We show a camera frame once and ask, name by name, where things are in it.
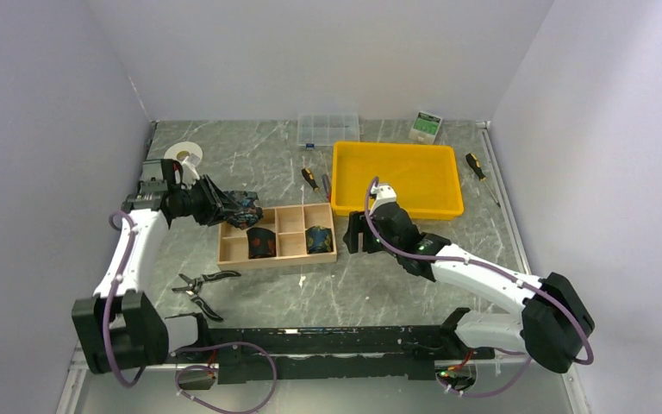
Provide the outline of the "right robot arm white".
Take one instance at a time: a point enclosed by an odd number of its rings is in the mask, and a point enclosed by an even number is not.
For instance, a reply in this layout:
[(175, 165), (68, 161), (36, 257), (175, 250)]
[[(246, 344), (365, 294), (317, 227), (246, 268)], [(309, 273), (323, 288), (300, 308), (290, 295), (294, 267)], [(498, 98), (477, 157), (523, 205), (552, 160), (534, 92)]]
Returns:
[(378, 178), (368, 185), (364, 206), (349, 218), (344, 236), (349, 253), (384, 251), (413, 276), (463, 288), (503, 309), (501, 314), (457, 309), (440, 335), (445, 354), (460, 358), (472, 348), (500, 348), (524, 353), (555, 373), (593, 363), (589, 338), (595, 323), (567, 277), (518, 273), (421, 232), (392, 186)]

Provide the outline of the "navy floral necktie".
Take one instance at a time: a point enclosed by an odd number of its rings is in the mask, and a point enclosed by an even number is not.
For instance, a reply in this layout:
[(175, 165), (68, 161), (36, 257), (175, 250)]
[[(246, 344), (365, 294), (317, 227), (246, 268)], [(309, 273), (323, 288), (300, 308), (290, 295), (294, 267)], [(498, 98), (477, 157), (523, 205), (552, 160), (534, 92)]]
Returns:
[(224, 195), (229, 201), (230, 209), (225, 221), (232, 227), (240, 230), (249, 229), (264, 217), (256, 191), (225, 191)]

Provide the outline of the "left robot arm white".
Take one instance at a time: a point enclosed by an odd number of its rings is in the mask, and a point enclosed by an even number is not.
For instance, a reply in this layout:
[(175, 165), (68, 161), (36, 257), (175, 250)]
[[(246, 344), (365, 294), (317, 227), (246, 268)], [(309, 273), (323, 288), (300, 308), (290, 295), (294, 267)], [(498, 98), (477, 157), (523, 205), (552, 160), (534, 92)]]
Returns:
[(88, 298), (72, 307), (72, 322), (92, 373), (113, 373), (166, 362), (179, 350), (188, 360), (206, 360), (213, 338), (205, 317), (189, 313), (163, 318), (148, 297), (161, 244), (173, 221), (191, 217), (214, 226), (241, 212), (240, 203), (206, 175), (186, 179), (177, 160), (142, 164), (136, 189), (110, 216), (120, 232), (105, 276)]

